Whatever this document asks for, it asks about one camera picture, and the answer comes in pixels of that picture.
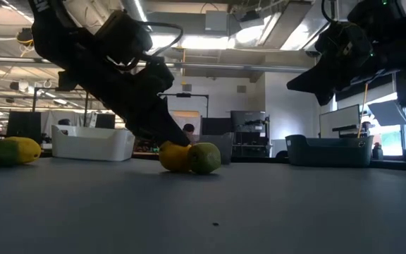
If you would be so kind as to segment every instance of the white wall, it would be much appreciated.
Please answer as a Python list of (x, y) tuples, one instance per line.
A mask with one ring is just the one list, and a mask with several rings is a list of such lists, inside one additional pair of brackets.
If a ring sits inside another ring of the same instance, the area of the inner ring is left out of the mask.
[(294, 73), (265, 74), (265, 104), (266, 113), (271, 117), (272, 140), (292, 134), (317, 137), (320, 107), (316, 97), (286, 87), (288, 81), (297, 76)]
[(254, 94), (252, 96), (254, 110), (266, 111), (266, 75), (262, 74), (254, 84)]
[[(231, 110), (256, 110), (255, 84), (248, 78), (176, 77), (165, 93), (183, 92), (181, 82), (192, 84), (192, 94), (209, 95), (209, 117), (230, 117)], [(246, 85), (247, 93), (237, 93), (238, 85)], [(199, 111), (206, 117), (206, 98), (168, 97), (168, 110)]]

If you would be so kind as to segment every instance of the gray table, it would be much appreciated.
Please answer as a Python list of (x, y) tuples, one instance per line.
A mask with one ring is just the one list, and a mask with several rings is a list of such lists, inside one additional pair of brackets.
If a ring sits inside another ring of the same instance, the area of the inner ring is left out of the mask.
[(0, 170), (0, 253), (406, 253), (406, 172), (41, 159)]

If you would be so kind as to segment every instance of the white plastic bin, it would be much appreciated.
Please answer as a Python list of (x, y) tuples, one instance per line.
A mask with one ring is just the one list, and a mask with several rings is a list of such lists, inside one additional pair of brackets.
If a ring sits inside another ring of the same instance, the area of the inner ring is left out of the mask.
[(121, 162), (131, 158), (134, 147), (128, 130), (54, 125), (51, 138), (53, 156), (62, 158)]

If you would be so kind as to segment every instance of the gray plastic bin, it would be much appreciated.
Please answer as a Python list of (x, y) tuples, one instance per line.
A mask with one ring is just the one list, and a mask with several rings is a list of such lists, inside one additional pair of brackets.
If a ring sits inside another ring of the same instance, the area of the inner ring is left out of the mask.
[(371, 162), (373, 136), (367, 138), (286, 137), (292, 165), (313, 167), (367, 167)]

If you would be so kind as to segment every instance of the monitor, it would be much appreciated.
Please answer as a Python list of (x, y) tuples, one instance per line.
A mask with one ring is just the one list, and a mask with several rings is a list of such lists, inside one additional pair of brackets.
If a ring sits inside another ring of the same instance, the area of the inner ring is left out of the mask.
[(31, 138), (42, 142), (40, 112), (11, 111), (8, 115), (7, 137)]
[(202, 135), (223, 135), (231, 132), (230, 118), (203, 118)]
[(97, 114), (97, 122), (95, 128), (115, 128), (116, 115), (115, 114)]
[(266, 128), (261, 121), (266, 120), (264, 111), (232, 111), (231, 128), (233, 132), (265, 133)]

